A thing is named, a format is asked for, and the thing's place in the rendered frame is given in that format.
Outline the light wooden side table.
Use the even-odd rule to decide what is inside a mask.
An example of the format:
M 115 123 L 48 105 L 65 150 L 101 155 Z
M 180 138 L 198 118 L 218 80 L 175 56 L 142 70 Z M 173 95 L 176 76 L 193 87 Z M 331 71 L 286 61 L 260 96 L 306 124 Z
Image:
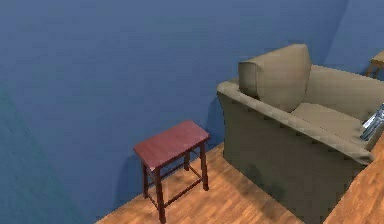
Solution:
M 384 68 L 384 50 L 379 52 L 370 60 L 370 65 L 368 66 L 365 76 L 377 78 L 381 69 Z

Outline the silver blue striped object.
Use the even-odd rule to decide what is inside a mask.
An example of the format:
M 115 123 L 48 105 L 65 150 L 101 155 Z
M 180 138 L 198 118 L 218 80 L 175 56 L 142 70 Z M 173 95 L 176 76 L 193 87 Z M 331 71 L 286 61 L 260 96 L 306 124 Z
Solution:
M 360 138 L 364 141 L 368 141 L 382 123 L 384 123 L 384 103 L 367 121 L 362 124 L 365 130 Z

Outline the red wooden stool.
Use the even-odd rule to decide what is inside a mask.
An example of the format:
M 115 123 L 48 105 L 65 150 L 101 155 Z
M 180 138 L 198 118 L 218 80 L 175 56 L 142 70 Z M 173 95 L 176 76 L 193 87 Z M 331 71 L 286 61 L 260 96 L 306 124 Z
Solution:
M 134 146 L 141 163 L 143 198 L 155 206 L 161 224 L 166 224 L 165 209 L 196 185 L 209 190 L 205 147 L 209 139 L 202 127 L 186 120 Z M 192 171 L 197 180 L 165 202 L 162 180 L 179 168 Z

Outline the beige sofa cushion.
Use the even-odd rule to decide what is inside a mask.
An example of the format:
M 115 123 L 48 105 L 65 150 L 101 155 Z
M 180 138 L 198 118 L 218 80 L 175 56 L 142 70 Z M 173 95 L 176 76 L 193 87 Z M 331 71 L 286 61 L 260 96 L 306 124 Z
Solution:
M 303 101 L 311 71 L 305 44 L 292 44 L 238 64 L 244 94 L 286 112 Z

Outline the beige sofa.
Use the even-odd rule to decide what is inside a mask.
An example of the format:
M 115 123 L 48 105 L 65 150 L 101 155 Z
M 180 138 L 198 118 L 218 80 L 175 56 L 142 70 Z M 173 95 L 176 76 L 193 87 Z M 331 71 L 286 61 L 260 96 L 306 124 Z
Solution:
M 381 133 L 364 141 L 363 123 L 384 104 L 384 81 L 313 66 L 304 100 L 285 112 L 218 85 L 225 159 L 305 224 L 322 224 L 374 159 Z

